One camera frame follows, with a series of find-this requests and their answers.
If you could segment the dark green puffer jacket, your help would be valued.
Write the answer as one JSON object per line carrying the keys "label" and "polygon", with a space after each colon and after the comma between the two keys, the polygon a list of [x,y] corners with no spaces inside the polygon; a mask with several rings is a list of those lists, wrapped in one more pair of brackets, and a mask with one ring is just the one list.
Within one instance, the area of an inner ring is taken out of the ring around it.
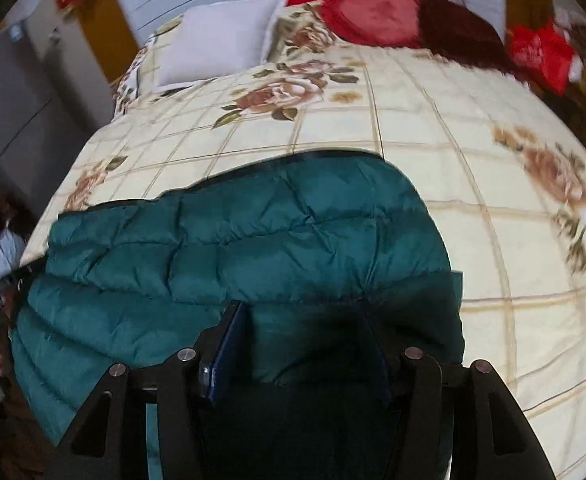
{"label": "dark green puffer jacket", "polygon": [[458,363],[462,288],[394,166],[363,152],[281,157],[62,214],[11,334],[16,377],[58,442],[109,365],[162,362],[239,300],[251,321],[216,466],[246,479],[384,479],[399,427],[366,322]]}

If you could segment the white plastic bag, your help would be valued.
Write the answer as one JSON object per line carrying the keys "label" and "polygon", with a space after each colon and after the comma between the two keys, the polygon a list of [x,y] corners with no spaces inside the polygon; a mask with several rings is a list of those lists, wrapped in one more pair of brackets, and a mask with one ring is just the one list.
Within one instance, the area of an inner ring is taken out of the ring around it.
{"label": "white plastic bag", "polygon": [[4,278],[20,266],[25,240],[10,229],[0,231],[0,278]]}

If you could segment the floral checked bed sheet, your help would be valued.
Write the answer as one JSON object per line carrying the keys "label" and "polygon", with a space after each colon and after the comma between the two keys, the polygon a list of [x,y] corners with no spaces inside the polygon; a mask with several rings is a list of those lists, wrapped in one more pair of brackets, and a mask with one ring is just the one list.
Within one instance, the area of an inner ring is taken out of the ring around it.
{"label": "floral checked bed sheet", "polygon": [[175,23],[144,48],[124,107],[85,144],[28,242],[62,214],[156,200],[306,153],[363,152],[418,192],[461,274],[460,362],[496,367],[554,474],[586,478],[586,150],[515,78],[427,51],[335,38],[285,10],[264,65],[152,89]]}

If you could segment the grey refrigerator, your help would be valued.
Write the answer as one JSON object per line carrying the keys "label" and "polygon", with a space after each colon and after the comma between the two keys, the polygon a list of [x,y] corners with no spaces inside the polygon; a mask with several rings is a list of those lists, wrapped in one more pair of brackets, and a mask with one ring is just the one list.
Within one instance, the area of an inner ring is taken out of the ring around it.
{"label": "grey refrigerator", "polygon": [[22,26],[0,32],[0,189],[40,217],[87,138]]}

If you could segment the red shopping bag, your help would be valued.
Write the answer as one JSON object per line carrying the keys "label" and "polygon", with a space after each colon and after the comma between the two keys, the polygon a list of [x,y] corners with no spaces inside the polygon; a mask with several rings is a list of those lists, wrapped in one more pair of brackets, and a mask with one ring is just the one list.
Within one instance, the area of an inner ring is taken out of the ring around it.
{"label": "red shopping bag", "polygon": [[565,93],[576,51],[551,23],[538,29],[514,25],[506,38],[506,53],[542,90],[556,96]]}

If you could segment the dark red velvet cushion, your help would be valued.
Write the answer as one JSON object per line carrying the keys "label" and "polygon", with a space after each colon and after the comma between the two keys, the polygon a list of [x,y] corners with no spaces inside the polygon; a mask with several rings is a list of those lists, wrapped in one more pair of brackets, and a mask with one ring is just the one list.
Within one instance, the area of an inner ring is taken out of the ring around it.
{"label": "dark red velvet cushion", "polygon": [[417,46],[447,61],[523,79],[498,32],[465,6],[450,0],[417,0]]}

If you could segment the white square pillow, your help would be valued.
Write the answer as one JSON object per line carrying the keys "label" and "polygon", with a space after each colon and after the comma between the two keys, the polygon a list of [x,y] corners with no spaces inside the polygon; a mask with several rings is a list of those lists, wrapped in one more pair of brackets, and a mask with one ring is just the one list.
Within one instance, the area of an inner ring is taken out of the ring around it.
{"label": "white square pillow", "polygon": [[157,92],[244,72],[268,61],[287,0],[232,0],[194,6],[159,55]]}

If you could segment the red heart-shaped cushion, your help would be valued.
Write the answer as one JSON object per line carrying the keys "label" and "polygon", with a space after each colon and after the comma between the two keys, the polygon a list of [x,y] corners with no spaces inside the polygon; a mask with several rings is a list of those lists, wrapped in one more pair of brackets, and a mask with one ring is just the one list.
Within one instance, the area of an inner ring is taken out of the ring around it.
{"label": "red heart-shaped cushion", "polygon": [[331,32],[360,46],[419,48],[420,0],[325,0],[319,15]]}

